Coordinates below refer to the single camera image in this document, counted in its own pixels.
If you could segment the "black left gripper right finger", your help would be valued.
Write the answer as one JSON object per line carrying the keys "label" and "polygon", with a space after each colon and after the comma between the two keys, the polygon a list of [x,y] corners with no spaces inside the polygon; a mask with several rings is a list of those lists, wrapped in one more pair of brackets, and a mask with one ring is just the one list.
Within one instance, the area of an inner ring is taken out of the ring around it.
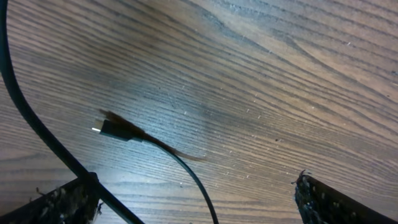
{"label": "black left gripper right finger", "polygon": [[397,221],[355,201],[303,170],[294,200],[304,224],[397,224]]}

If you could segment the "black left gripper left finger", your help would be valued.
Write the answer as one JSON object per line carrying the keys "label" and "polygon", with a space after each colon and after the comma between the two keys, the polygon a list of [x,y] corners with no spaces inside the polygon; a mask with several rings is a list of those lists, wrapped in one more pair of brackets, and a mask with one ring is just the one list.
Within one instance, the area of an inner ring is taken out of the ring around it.
{"label": "black left gripper left finger", "polygon": [[100,198],[76,178],[1,216],[2,224],[94,224],[102,214]]}

